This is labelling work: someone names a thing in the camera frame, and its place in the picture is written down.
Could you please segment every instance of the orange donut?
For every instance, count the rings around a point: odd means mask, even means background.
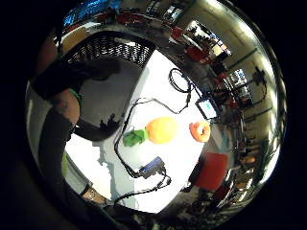
[[[207,142],[211,133],[210,123],[207,121],[191,123],[190,131],[196,141]]]

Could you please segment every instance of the wire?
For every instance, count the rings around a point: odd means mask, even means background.
[[[178,71],[180,72],[180,75],[186,80],[186,83],[187,83],[187,89],[184,90],[182,88],[180,88],[175,80],[174,80],[174,77],[173,77],[173,73],[175,71]],[[171,107],[169,107],[167,104],[159,101],[158,99],[155,99],[155,98],[151,98],[151,99],[146,99],[146,98],[138,98],[131,106],[130,108],[130,111],[129,111],[129,114],[128,114],[128,117],[127,119],[125,120],[125,122],[123,123],[123,127],[122,127],[122,130],[120,132],[119,135],[117,135],[117,137],[115,138],[115,141],[114,141],[114,151],[116,153],[116,155],[118,156],[119,160],[121,161],[121,163],[123,164],[123,166],[125,167],[127,173],[132,177],[132,178],[138,178],[140,177],[140,173],[139,172],[135,172],[126,162],[125,160],[122,158],[122,156],[120,155],[119,153],[119,150],[118,150],[118,146],[119,146],[119,142],[121,140],[121,138],[123,137],[126,129],[127,129],[127,126],[128,126],[128,123],[129,123],[129,120],[130,120],[130,116],[131,116],[131,113],[133,111],[133,109],[139,105],[139,104],[147,104],[147,103],[150,103],[150,102],[155,102],[157,104],[160,104],[162,106],[164,106],[165,108],[167,108],[169,111],[171,111],[172,113],[174,114],[179,114],[183,111],[183,109],[185,109],[186,107],[188,107],[189,103],[190,103],[190,100],[191,100],[191,92],[193,89],[196,89],[197,87],[195,86],[195,84],[193,84],[185,75],[182,74],[182,72],[177,69],[177,68],[173,68],[171,69],[170,73],[169,73],[169,83],[175,88],[176,91],[180,92],[180,93],[186,93],[187,96],[186,96],[186,101],[185,101],[185,106],[179,110],[179,111],[174,111]],[[200,92],[198,92],[198,90],[196,90],[197,94],[200,96],[201,98],[201,94]],[[167,175],[166,173],[166,169],[163,167],[162,171],[159,172],[160,174],[163,174],[163,179],[157,183],[157,185],[151,189],[147,189],[147,190],[142,190],[142,191],[138,191],[138,192],[130,192],[130,193],[127,193],[125,195],[122,195],[120,197],[118,197],[115,201],[114,201],[114,205],[120,201],[121,199],[123,198],[128,198],[130,196],[136,196],[136,195],[140,195],[140,194],[146,194],[146,193],[150,193],[150,192],[153,192],[153,191],[157,191],[158,189],[161,189],[161,188],[164,188],[166,186],[168,186],[172,179],[170,176]],[[164,183],[164,180],[166,179],[166,177],[168,178],[167,180],[167,183],[165,185],[163,185]]]
[[[164,188],[164,187],[170,185],[171,182],[172,182],[172,179],[171,179],[171,177],[170,177],[169,175],[167,175],[166,169],[163,168],[163,170],[162,170],[161,172],[159,172],[159,173],[163,175],[163,178],[156,184],[156,186],[154,186],[154,187],[151,188],[151,189],[141,190],[141,191],[137,191],[137,192],[129,192],[129,193],[125,194],[125,195],[119,196],[118,198],[116,198],[116,199],[114,200],[113,205],[115,205],[116,203],[118,203],[120,200],[122,200],[122,199],[124,199],[124,198],[129,198],[129,197],[131,197],[131,196],[136,196],[136,195],[140,195],[140,194],[151,193],[151,192],[157,191],[157,190],[159,190],[159,189],[162,189],[162,188]],[[166,184],[163,185],[163,183],[164,183],[166,177],[168,177],[168,180],[167,180]]]

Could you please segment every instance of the fisheye view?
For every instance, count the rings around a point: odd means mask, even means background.
[[[244,211],[288,114],[270,43],[226,0],[82,1],[45,38],[25,103],[50,191],[127,230],[209,230]]]

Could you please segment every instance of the mesh chair back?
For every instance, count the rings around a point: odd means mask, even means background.
[[[99,58],[101,55],[128,60],[143,68],[155,49],[150,41],[114,31],[98,32],[81,41],[64,57],[69,63]]]

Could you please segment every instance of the electronic device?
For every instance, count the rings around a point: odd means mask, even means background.
[[[142,167],[138,173],[141,176],[143,176],[145,179],[147,179],[151,175],[154,175],[155,173],[163,169],[164,169],[164,162],[162,161],[160,157],[157,156],[154,160],[152,160],[146,166]]]
[[[196,106],[201,112],[203,118],[206,120],[217,118],[221,114],[220,109],[211,96],[200,98],[198,101],[196,101]]]

